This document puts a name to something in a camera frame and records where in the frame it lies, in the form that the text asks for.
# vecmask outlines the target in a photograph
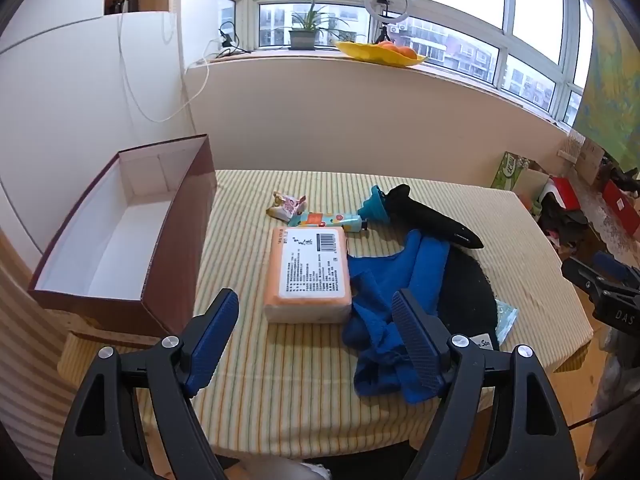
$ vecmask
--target gray planter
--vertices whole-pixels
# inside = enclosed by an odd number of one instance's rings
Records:
[[[317,30],[299,30],[293,29],[289,31],[291,38],[292,50],[315,50]]]

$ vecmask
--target orange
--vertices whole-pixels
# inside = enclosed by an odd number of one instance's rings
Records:
[[[418,59],[418,55],[415,53],[415,50],[410,46],[398,46],[398,52],[405,57],[409,57],[411,59]]]
[[[384,45],[378,44],[378,46],[381,46],[382,48],[386,48],[387,50],[393,50],[394,52],[397,52],[398,54],[400,54],[398,47],[396,47],[393,43],[384,44]]]

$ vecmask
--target painting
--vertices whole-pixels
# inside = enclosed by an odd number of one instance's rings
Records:
[[[640,51],[609,0],[593,4],[593,51],[574,129],[622,170],[640,167]]]

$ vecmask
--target metal screw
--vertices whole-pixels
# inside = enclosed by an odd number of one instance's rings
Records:
[[[531,357],[533,355],[533,350],[527,345],[518,346],[518,354],[522,357]]]
[[[469,346],[469,339],[467,339],[463,335],[453,336],[451,338],[451,342],[459,348],[464,348],[465,346]]]
[[[98,352],[98,357],[100,359],[107,359],[112,355],[113,355],[113,348],[111,348],[110,346],[103,346],[102,348],[100,348],[100,351]]]
[[[162,346],[164,346],[165,348],[173,348],[174,346],[177,346],[179,342],[180,339],[178,339],[178,336],[168,335],[167,337],[162,339]]]

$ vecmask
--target striped tablecloth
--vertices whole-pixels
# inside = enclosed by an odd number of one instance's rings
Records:
[[[389,190],[408,183],[412,198],[466,224],[484,241],[484,249],[471,253],[497,298],[520,309],[503,350],[526,343],[553,371],[592,336],[558,256],[511,192],[345,173],[217,174],[194,314],[229,287],[240,297],[240,316],[213,380],[193,400],[216,452],[306,458],[363,451],[421,438],[436,409],[436,400],[410,406],[399,394],[359,398],[353,389],[357,353],[343,346],[341,326],[266,322],[261,308],[271,229],[280,225],[265,215],[274,190],[306,194],[311,211],[354,212],[374,184]],[[366,233],[348,235],[348,250],[354,256],[393,254],[405,234],[372,224]],[[78,385],[100,346],[70,335],[60,374]],[[141,406],[145,420],[151,419],[146,397]]]

